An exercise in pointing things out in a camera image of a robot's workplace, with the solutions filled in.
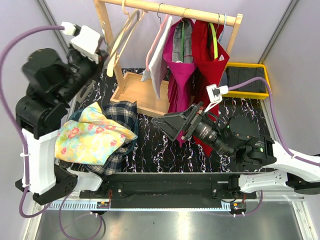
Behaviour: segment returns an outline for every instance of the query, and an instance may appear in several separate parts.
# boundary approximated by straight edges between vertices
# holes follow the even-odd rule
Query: yellow floral fabric
[[[136,138],[131,130],[107,119],[95,102],[83,110],[79,121],[70,120],[60,128],[54,156],[70,163],[103,166],[123,143]]]

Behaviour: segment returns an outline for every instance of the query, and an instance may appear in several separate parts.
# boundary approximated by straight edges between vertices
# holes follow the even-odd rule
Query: gray wall
[[[319,9],[320,1],[300,1],[265,61],[282,135],[309,155],[320,154]],[[306,200],[320,237],[320,196]]]
[[[87,25],[102,32],[93,0],[46,0],[56,21]],[[231,54],[232,62],[257,63],[290,0],[170,0],[165,3],[230,16],[243,14],[243,20]],[[117,33],[127,17],[121,6],[107,4],[112,31]],[[159,30],[157,14],[150,12],[132,34],[120,59],[123,68],[144,68],[146,55]],[[222,45],[227,46],[232,27],[224,32]]]
[[[14,37],[30,28],[47,25],[34,0],[1,0],[0,7],[0,50]],[[28,55],[40,48],[54,48],[62,54],[53,33],[43,32],[30,36],[18,43],[8,54],[2,74],[3,88],[12,111],[17,101],[25,94],[28,81],[21,72]],[[18,211],[22,193],[15,188],[15,181],[23,176],[22,145],[14,127],[0,106],[0,235],[1,239],[19,240],[27,223]],[[24,211],[29,213],[30,196]]]

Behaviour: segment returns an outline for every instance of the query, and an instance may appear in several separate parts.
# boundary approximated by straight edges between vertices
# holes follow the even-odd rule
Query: black cloth
[[[228,79],[228,87],[233,87],[235,85],[242,84],[245,81],[255,77],[265,78],[265,71],[263,67],[253,68],[228,66],[225,71]],[[238,88],[235,91],[266,93],[266,86],[262,81],[254,81],[246,86]]]

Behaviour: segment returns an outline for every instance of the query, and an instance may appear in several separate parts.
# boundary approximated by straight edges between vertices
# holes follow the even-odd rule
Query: green strap
[[[217,34],[216,34],[215,26],[212,24],[212,22],[209,22],[209,26],[212,32],[214,59],[217,59],[218,58]]]
[[[185,21],[182,20],[182,36],[181,36],[181,62],[184,62],[184,53],[185,53]]]

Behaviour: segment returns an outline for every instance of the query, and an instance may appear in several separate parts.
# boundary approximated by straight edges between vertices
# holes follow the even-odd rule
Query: wooden clothes rack
[[[106,42],[110,45],[113,40],[113,33],[109,21],[108,11],[106,3],[122,5],[122,0],[93,0],[94,5],[100,20],[102,29],[104,30],[104,37]],[[206,21],[209,23],[222,23],[225,22],[224,14],[210,13],[206,11],[199,11],[185,7],[171,6],[156,2],[142,1],[142,0],[125,0],[124,5],[126,7],[159,12],[168,15],[174,15],[189,19],[196,19]],[[238,14],[237,17],[226,16],[226,25],[233,27],[226,52],[230,55],[231,50],[234,46],[237,33],[242,21],[242,14]],[[137,101],[138,112],[151,117],[163,116],[168,112],[168,82],[162,81],[160,88],[160,98],[157,100],[156,94],[154,93],[153,85],[151,80],[141,82],[142,75],[127,72],[123,76],[122,68],[118,62],[114,67],[114,74],[118,83],[114,94],[110,101],[111,103],[117,103],[119,101]]]

